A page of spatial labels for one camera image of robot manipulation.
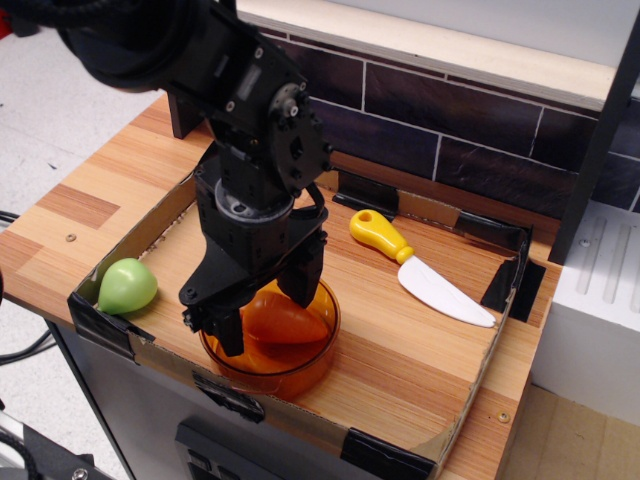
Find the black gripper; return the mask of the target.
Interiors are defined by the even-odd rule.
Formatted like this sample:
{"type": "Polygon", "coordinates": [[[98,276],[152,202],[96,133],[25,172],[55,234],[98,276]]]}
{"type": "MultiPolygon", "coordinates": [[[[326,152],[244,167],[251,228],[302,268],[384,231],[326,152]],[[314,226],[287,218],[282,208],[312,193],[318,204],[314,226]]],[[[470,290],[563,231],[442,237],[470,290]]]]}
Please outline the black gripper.
{"type": "Polygon", "coordinates": [[[324,265],[328,217],[316,184],[305,188],[313,204],[295,208],[286,196],[271,209],[246,217],[222,187],[219,173],[198,169],[196,203],[206,241],[204,257],[179,293],[184,323],[215,337],[227,357],[244,353],[240,308],[275,280],[282,293],[306,308],[315,298],[324,265]]]}

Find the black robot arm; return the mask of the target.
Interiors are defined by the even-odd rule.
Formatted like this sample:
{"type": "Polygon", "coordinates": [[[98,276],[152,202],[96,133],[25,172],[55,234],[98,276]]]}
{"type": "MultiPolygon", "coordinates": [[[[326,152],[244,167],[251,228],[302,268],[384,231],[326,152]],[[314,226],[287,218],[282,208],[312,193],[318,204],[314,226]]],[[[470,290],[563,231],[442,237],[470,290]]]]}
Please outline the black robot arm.
{"type": "Polygon", "coordinates": [[[205,257],[182,287],[184,321],[228,356],[241,308],[276,282],[300,306],[319,284],[328,212],[316,178],[331,147],[306,81],[232,1],[6,1],[54,28],[87,72],[128,92],[163,90],[210,126],[196,194],[205,257]]]}

